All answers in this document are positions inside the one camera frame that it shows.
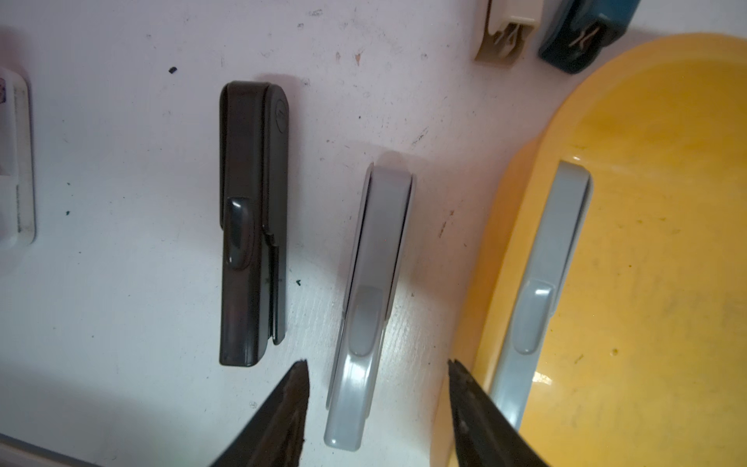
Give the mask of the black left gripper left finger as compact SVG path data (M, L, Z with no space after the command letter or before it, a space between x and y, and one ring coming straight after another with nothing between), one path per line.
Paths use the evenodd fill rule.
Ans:
M309 366L295 362L215 466L297 467L305 443Z

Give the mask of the grey pruning pliers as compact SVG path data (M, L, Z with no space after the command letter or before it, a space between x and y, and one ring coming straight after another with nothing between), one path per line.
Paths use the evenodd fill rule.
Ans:
M414 175L370 165L362 191L344 313L327 398L327 446L360 449L407 236Z
M521 427L592 195L593 177L587 169L558 164L490 385L491 400L515 430Z

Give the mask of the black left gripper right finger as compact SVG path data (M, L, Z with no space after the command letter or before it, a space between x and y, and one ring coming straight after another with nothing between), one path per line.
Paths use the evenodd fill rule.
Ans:
M449 361L449 402L460 466L547 466L457 360Z

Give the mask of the black pruning pliers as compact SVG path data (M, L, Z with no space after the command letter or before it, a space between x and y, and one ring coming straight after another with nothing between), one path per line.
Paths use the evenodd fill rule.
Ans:
M286 336L289 117L276 84L232 81L221 91L223 366L255 366Z

